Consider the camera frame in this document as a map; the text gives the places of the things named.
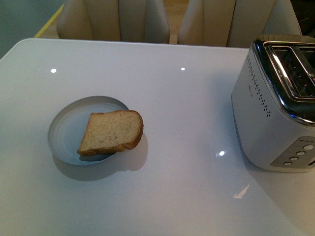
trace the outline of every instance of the silver toaster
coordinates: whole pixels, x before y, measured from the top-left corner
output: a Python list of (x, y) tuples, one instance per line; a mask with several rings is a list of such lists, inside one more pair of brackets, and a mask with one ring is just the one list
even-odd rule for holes
[(258, 38), (231, 98), (240, 146), (254, 165), (291, 173), (315, 167), (314, 38)]

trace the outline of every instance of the toaster vent holes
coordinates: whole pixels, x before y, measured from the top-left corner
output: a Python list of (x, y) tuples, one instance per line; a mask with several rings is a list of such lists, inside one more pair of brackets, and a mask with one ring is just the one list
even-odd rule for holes
[(247, 61), (248, 69), (249, 69), (250, 74), (251, 74), (253, 85), (255, 87), (255, 91), (256, 91), (257, 97), (258, 97), (258, 99), (259, 99), (259, 101), (261, 103), (261, 106), (264, 109), (264, 112), (266, 112), (266, 116), (270, 117), (271, 112), (268, 110), (268, 105), (266, 104), (266, 100), (263, 98), (263, 94), (261, 93), (259, 84), (257, 82), (257, 78), (255, 76), (255, 73), (254, 73), (254, 70), (253, 70), (253, 67), (252, 67), (252, 62), (251, 62), (249, 56), (247, 56), (246, 61)]

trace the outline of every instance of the bread slice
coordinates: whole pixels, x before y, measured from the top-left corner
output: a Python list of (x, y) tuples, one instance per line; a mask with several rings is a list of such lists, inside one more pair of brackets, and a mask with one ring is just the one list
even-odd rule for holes
[(136, 111), (91, 113), (78, 154), (111, 154), (135, 148), (143, 134), (143, 120)]

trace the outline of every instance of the white table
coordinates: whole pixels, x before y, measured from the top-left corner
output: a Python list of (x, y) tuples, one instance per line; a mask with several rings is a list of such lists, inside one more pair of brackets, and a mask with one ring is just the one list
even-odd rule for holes
[[(0, 61), (0, 235), (315, 235), (315, 172), (264, 171), (241, 154), (230, 94), (247, 52), (18, 43)], [(90, 166), (53, 158), (51, 121), (94, 95), (137, 110), (141, 142)]]

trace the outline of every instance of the chair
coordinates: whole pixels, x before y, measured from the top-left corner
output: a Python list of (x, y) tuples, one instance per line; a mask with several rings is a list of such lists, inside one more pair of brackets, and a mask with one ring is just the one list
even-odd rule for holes
[(163, 0), (66, 0), (57, 22), (62, 39), (169, 43)]
[(177, 40), (249, 48), (263, 34), (301, 35), (290, 0), (189, 0)]

